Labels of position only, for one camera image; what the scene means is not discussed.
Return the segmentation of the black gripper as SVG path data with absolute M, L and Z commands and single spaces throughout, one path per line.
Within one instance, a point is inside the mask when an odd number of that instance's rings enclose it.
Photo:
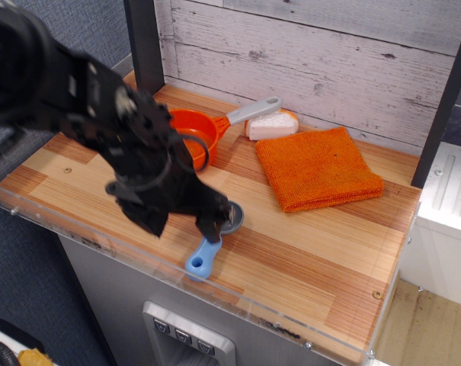
M 160 237 L 169 214 L 189 215 L 210 244 L 220 241 L 229 200 L 197 177 L 184 145 L 110 144 L 104 159 L 115 173 L 106 192 L 137 226 Z

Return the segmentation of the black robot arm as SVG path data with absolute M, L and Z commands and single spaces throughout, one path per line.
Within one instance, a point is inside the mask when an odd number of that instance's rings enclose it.
M 48 130 L 98 152 L 123 213 L 160 236 L 170 214 L 218 242 L 232 208 L 194 169 L 167 108 L 85 53 L 64 47 L 29 11 L 0 2 L 0 127 Z

